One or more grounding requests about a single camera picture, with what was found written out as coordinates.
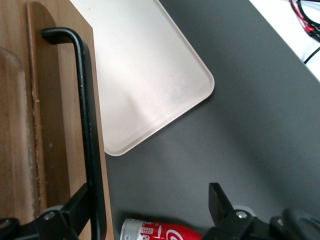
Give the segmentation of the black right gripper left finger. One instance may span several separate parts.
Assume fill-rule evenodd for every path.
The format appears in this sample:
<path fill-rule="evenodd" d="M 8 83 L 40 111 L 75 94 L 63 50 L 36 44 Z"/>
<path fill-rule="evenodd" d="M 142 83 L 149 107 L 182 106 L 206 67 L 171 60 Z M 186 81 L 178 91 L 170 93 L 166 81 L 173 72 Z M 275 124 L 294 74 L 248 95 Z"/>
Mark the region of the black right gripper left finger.
<path fill-rule="evenodd" d="M 88 188 L 84 184 L 60 209 L 50 208 L 36 220 L 39 240 L 78 240 L 88 222 Z"/>

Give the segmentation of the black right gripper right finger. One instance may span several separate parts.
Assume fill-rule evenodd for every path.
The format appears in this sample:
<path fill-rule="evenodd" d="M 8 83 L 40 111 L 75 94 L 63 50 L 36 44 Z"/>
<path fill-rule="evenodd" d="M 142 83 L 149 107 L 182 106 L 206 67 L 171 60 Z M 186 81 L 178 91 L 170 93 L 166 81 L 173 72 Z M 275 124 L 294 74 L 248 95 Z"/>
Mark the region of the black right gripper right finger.
<path fill-rule="evenodd" d="M 219 183 L 209 184 L 208 208 L 214 227 L 203 236 L 205 240 L 244 240 L 254 228 L 253 216 L 234 209 Z"/>

